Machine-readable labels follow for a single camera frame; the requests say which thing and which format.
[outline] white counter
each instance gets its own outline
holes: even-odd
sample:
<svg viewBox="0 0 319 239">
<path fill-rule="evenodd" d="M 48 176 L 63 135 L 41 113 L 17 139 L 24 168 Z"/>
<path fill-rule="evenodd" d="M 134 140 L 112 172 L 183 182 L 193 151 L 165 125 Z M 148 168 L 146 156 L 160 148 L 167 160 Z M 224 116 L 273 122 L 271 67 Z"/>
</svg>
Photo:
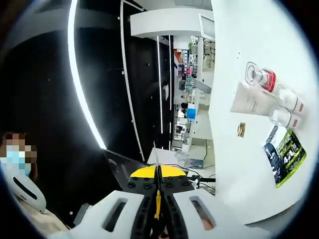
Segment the white counter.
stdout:
<svg viewBox="0 0 319 239">
<path fill-rule="evenodd" d="M 212 0 L 212 6 L 216 61 L 209 118 L 216 196 L 242 223 L 253 223 L 297 202 L 312 178 L 319 142 L 316 65 L 302 32 L 275 1 Z M 272 124 L 266 117 L 230 112 L 248 61 L 273 70 L 310 108 L 304 127 L 295 131 L 307 157 L 280 188 L 262 148 Z M 236 135 L 240 122 L 246 123 L 244 138 Z"/>
</svg>

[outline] perfume bottle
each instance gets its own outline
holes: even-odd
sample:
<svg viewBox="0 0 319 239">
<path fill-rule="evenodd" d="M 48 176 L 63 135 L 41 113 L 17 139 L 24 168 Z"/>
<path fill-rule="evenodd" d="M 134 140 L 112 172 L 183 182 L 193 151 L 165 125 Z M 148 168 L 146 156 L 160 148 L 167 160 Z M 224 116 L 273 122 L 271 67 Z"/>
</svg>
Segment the perfume bottle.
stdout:
<svg viewBox="0 0 319 239">
<path fill-rule="evenodd" d="M 282 106 L 274 107 L 271 110 L 269 120 L 277 126 L 286 128 L 298 128 L 303 122 L 303 118 Z"/>
<path fill-rule="evenodd" d="M 275 88 L 276 74 L 268 69 L 258 69 L 255 63 L 248 62 L 246 66 L 245 80 L 249 85 L 255 86 L 258 84 L 271 93 Z"/>
<path fill-rule="evenodd" d="M 305 101 L 303 98 L 296 95 L 292 90 L 279 85 L 277 87 L 277 98 L 280 104 L 288 109 L 290 112 L 305 115 Z"/>
</svg>

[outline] white light strip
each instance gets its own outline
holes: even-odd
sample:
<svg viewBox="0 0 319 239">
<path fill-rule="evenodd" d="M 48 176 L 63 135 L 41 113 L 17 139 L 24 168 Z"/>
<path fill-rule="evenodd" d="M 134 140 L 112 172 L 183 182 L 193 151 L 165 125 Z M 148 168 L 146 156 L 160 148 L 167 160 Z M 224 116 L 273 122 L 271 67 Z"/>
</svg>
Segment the white light strip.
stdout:
<svg viewBox="0 0 319 239">
<path fill-rule="evenodd" d="M 130 3 L 129 1 L 125 1 L 123 0 L 124 3 L 136 8 L 137 10 L 140 10 L 140 11 L 144 11 L 144 8 L 139 8 L 138 6 L 135 6 L 134 4 Z"/>
<path fill-rule="evenodd" d="M 160 77 L 160 42 L 159 36 L 157 37 L 158 40 L 158 62 L 159 62 L 159 106 L 160 106 L 160 132 L 163 134 L 163 113 L 161 109 L 161 77 Z"/>
<path fill-rule="evenodd" d="M 169 122 L 169 141 L 168 141 L 168 149 L 170 150 L 170 134 L 171 134 L 171 122 Z"/>
<path fill-rule="evenodd" d="M 120 3 L 120 28 L 121 28 L 121 48 L 122 48 L 122 59 L 123 59 L 125 85 L 126 85 L 126 91 L 128 93 L 129 106 L 130 106 L 130 111 L 131 111 L 131 116 L 132 116 L 132 123 L 133 123 L 134 131 L 135 131 L 135 135 L 136 135 L 136 140 L 137 140 L 139 148 L 140 148 L 142 159 L 143 159 L 143 161 L 145 161 L 140 138 L 139 138 L 139 134 L 138 134 L 138 128 L 136 126 L 131 91 L 130 91 L 130 84 L 129 84 L 129 78 L 128 78 L 128 69 L 126 67 L 125 43 L 124 43 L 124 20 L 123 20 L 124 13 L 123 13 L 123 11 L 124 11 L 124 0 L 121 0 L 121 3 Z"/>
<path fill-rule="evenodd" d="M 75 21 L 75 10 L 78 0 L 72 0 L 71 7 L 70 7 L 70 13 L 69 13 L 69 20 L 68 20 L 68 51 L 69 51 L 69 60 L 70 60 L 70 67 L 71 67 L 71 73 L 73 77 L 73 83 L 75 86 L 76 95 L 78 96 L 82 111 L 84 113 L 84 116 L 86 118 L 86 121 L 88 122 L 91 131 L 99 144 L 101 149 L 106 149 L 106 146 L 98 132 L 98 129 L 96 128 L 93 118 L 91 116 L 91 113 L 89 111 L 88 104 L 85 101 L 84 93 L 82 90 L 80 77 L 78 68 L 76 65 L 76 59 L 75 59 L 75 47 L 74 47 L 74 21 Z"/>
<path fill-rule="evenodd" d="M 169 78 L 170 78 L 170 84 L 169 84 L 169 89 L 170 89 L 169 110 L 171 110 L 171 50 L 170 50 L 170 35 L 168 35 L 168 40 L 169 40 Z"/>
</svg>

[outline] face mask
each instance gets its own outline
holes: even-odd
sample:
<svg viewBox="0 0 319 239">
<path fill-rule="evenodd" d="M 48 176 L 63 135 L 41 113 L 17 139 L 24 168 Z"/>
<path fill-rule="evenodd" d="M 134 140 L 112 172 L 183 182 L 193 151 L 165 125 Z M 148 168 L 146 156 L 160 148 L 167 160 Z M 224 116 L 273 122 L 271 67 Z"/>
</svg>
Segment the face mask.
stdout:
<svg viewBox="0 0 319 239">
<path fill-rule="evenodd" d="M 25 152 L 19 151 L 17 145 L 7 145 L 6 147 L 6 163 L 18 165 L 19 172 L 29 176 L 31 172 L 31 164 L 25 162 Z"/>
</svg>

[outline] product display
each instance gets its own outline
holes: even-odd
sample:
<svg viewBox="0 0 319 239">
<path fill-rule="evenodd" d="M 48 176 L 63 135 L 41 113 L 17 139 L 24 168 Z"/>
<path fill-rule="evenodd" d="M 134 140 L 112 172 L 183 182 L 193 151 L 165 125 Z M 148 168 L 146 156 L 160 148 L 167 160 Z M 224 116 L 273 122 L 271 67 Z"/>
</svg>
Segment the product display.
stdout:
<svg viewBox="0 0 319 239">
<path fill-rule="evenodd" d="M 239 82 L 231 112 L 269 116 L 272 108 L 278 104 L 277 99 L 260 88 Z"/>
<path fill-rule="evenodd" d="M 280 104 L 287 108 L 289 111 L 299 115 L 303 115 L 305 113 L 305 102 L 292 90 L 279 85 L 277 96 L 280 100 Z"/>
<path fill-rule="evenodd" d="M 307 156 L 295 133 L 274 126 L 264 146 L 273 170 L 276 187 L 280 187 L 299 168 Z"/>
<path fill-rule="evenodd" d="M 271 110 L 269 119 L 273 124 L 286 128 L 298 128 L 303 121 L 299 115 L 291 113 L 281 106 L 274 107 Z"/>
<path fill-rule="evenodd" d="M 276 74 L 268 69 L 258 69 L 255 63 L 248 62 L 246 66 L 245 80 L 249 85 L 255 86 L 258 84 L 263 89 L 271 93 L 276 85 Z"/>
</svg>

